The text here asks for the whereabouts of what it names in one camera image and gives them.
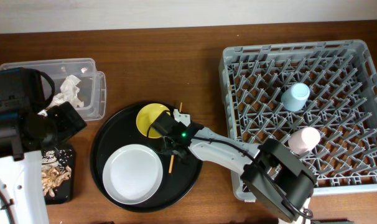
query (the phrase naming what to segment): white wall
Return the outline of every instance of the white wall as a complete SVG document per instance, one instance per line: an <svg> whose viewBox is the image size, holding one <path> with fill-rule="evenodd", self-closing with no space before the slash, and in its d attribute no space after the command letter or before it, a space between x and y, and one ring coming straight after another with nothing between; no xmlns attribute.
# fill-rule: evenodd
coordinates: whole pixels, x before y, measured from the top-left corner
<svg viewBox="0 0 377 224"><path fill-rule="evenodd" d="M0 0L0 33L377 19L377 0Z"/></svg>

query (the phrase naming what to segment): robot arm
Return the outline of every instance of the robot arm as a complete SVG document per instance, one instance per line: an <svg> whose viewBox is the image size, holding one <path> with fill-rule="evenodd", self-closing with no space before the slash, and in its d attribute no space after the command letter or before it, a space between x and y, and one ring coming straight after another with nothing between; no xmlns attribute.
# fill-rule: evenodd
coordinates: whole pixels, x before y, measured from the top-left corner
<svg viewBox="0 0 377 224"><path fill-rule="evenodd" d="M52 87L45 100L41 78ZM52 79L33 69L0 71L0 223L48 223L41 150L53 149L86 123L70 103L46 108Z"/></svg>
<svg viewBox="0 0 377 224"><path fill-rule="evenodd" d="M292 222L303 216L305 201L312 196L316 178L290 150L274 139L263 145L238 142L220 136L200 124L188 126L176 121L166 111L151 124L161 136L172 141L170 150L190 151L203 161L210 161L237 172L255 197L275 216ZM280 165L272 179L268 172Z"/></svg>

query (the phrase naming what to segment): yellow bowl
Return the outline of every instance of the yellow bowl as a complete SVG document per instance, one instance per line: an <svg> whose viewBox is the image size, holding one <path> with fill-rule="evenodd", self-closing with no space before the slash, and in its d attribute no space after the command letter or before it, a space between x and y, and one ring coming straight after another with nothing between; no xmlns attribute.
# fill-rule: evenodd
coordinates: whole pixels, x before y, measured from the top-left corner
<svg viewBox="0 0 377 224"><path fill-rule="evenodd" d="M168 114L170 115L168 107L159 103L151 103L141 108L136 117L136 126L142 135L147 136L147 130L149 129L150 125L163 111L168 111ZM149 138L157 139L160 137L161 135L154 129L150 129Z"/></svg>

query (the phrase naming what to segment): crumpled paper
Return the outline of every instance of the crumpled paper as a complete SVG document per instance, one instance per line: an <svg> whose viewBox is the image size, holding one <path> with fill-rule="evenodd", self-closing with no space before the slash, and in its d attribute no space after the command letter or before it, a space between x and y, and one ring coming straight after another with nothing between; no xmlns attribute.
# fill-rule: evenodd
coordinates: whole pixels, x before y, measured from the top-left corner
<svg viewBox="0 0 377 224"><path fill-rule="evenodd" d="M47 108L61 105L64 102L70 102L74 108L83 107L83 102L78 99L79 87L77 87L77 84L80 82L81 80L76 76L69 75L60 87L61 93L53 97L52 102Z"/></svg>

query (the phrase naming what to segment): round black tray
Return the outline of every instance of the round black tray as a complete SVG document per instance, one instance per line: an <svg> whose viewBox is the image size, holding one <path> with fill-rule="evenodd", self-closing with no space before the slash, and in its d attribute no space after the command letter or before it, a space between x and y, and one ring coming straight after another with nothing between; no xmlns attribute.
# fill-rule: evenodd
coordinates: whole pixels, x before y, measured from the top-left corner
<svg viewBox="0 0 377 224"><path fill-rule="evenodd" d="M175 156L173 171L168 173L170 156L157 154L164 170L162 182L157 192L145 202L136 205L125 205L112 199L103 185L103 169L107 159L120 147L128 144L147 145L147 138L136 127L136 116L143 106L149 103L142 102L128 106L115 113L98 131L90 152L90 170L96 186L100 192L115 205L132 212L155 212L173 205L186 195L198 179L202 168L202 161L192 154L180 160ZM173 106L163 103L173 111ZM162 138L150 139L152 147L164 144Z"/></svg>

